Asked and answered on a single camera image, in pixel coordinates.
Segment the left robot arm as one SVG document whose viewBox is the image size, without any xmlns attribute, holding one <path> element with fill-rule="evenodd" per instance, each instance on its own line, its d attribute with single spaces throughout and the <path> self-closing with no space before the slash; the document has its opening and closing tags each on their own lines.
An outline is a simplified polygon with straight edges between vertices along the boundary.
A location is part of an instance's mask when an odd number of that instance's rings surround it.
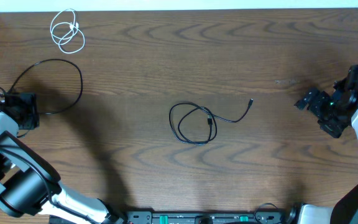
<svg viewBox="0 0 358 224">
<path fill-rule="evenodd" d="M 19 139 L 39 126 L 33 93 L 2 92 L 0 100 L 0 209 L 20 218 L 48 215 L 56 223 L 125 223 L 127 217 L 97 198 L 64 186 L 59 173 Z"/>
</svg>

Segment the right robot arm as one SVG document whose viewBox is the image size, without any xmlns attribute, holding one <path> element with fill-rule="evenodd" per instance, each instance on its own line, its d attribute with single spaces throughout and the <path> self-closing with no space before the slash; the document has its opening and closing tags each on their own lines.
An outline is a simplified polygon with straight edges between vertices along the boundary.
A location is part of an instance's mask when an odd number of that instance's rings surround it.
<svg viewBox="0 0 358 224">
<path fill-rule="evenodd" d="M 332 95 L 310 88 L 294 106 L 313 113 L 320 129 L 333 138 L 351 127 L 358 142 L 358 65 L 350 66 L 347 77 L 335 82 L 333 88 Z M 358 223 L 358 184 L 333 207 L 295 205 L 287 223 Z"/>
</svg>

